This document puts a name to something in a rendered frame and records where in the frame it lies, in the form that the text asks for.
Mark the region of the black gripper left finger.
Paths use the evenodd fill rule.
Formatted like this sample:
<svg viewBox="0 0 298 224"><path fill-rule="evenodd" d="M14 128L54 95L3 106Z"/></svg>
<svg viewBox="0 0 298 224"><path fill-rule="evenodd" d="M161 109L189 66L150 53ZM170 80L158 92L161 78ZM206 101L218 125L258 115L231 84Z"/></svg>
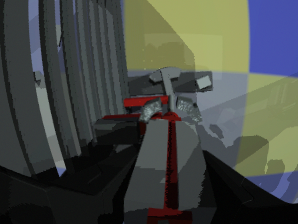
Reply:
<svg viewBox="0 0 298 224"><path fill-rule="evenodd" d="M124 224L124 197L141 145L53 181L0 167L0 213L20 224Z"/></svg>

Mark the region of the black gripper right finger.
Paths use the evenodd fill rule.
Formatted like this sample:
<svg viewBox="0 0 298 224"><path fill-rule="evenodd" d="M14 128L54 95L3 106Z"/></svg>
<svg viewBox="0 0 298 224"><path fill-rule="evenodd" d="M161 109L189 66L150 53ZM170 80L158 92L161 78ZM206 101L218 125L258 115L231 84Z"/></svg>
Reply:
<svg viewBox="0 0 298 224"><path fill-rule="evenodd" d="M298 224L298 204L279 200L202 151L217 210L210 224Z"/></svg>

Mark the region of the black slatted rack door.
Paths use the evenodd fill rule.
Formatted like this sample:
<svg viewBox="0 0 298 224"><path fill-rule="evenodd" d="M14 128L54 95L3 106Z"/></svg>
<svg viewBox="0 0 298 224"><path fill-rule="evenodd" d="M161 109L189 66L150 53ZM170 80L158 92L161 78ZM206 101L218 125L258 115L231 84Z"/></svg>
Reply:
<svg viewBox="0 0 298 224"><path fill-rule="evenodd" d="M180 68L162 67L152 75L128 77L121 0L76 0L86 117L74 39L73 2L60 0L65 77L81 149L77 155L57 56L55 0L39 0L45 89L67 167L59 177L33 80L28 3L0 0L0 167L39 181L53 181L141 143L124 197L124 224L210 224L217 204L196 132L196 123L202 117L197 103L177 96L176 109L194 121L182 123L173 111L173 93L213 89L213 71L186 73ZM157 93L166 96L130 99ZM168 111L161 119L157 112L164 104L168 104ZM132 107L144 109L140 115L133 115Z"/></svg>

